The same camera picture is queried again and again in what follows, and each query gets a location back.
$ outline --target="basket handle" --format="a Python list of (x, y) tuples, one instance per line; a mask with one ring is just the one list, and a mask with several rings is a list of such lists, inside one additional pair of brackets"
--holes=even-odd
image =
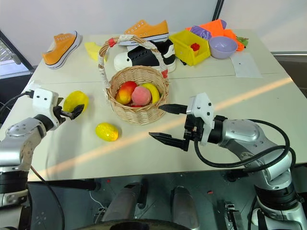
[(107, 40), (104, 43), (104, 45), (101, 47), (98, 53), (98, 69), (102, 77), (105, 88), (109, 89), (111, 87), (111, 84), (106, 78), (106, 72), (105, 72), (105, 67), (104, 67), (104, 56), (109, 47), (113, 47), (116, 43), (125, 42), (125, 41), (134, 41), (138, 43), (139, 45), (145, 47), (146, 49), (150, 49), (152, 53), (155, 55), (155, 57), (157, 58), (157, 60), (159, 61), (159, 65), (160, 65), (160, 69), (161, 69), (161, 73), (163, 77), (167, 78), (167, 66), (164, 63), (163, 58), (160, 52), (158, 51), (157, 47), (153, 43), (148, 42), (143, 38), (139, 38), (136, 35), (123, 34), (120, 36), (112, 37), (109, 40)]

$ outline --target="yellow plastic bin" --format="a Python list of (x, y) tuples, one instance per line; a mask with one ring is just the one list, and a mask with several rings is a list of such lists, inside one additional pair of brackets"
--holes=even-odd
[[(189, 66), (194, 66), (210, 56), (208, 41), (188, 30), (173, 34), (169, 39), (174, 43), (176, 57)], [(190, 47), (193, 43), (200, 45), (198, 55), (196, 56)]]

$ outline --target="orange sneaker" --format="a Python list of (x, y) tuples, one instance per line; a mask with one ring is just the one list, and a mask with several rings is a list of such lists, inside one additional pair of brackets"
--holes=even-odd
[[(128, 30), (124, 32), (126, 35), (137, 35), (140, 38), (144, 38), (147, 41), (164, 42), (168, 39), (168, 27), (167, 22), (163, 22), (157, 25), (149, 25), (146, 21), (140, 20)], [(137, 43), (133, 41), (121, 42), (122, 46), (133, 46)]]
[(43, 53), (43, 59), (50, 69), (62, 67), (68, 55), (75, 50), (81, 42), (81, 36), (77, 31), (54, 36), (54, 48)]

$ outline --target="black and white shoe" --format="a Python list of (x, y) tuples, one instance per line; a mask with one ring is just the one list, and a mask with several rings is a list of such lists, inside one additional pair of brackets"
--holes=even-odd
[[(163, 61), (167, 65), (168, 72), (174, 71), (176, 68), (174, 44), (170, 40), (152, 43), (156, 45), (161, 53)], [(132, 66), (151, 66), (160, 70), (159, 62), (155, 55), (151, 50), (142, 46), (138, 46), (129, 52), (117, 54), (114, 58), (114, 67), (117, 71)]]

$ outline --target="white wall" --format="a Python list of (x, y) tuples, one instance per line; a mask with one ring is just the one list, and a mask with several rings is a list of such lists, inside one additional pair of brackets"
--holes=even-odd
[(53, 35), (122, 33), (140, 19), (166, 19), (170, 31), (209, 22), (216, 0), (0, 0), (0, 29), (32, 64)]
[(220, 18), (253, 29), (270, 51), (307, 51), (307, 0), (225, 0)]

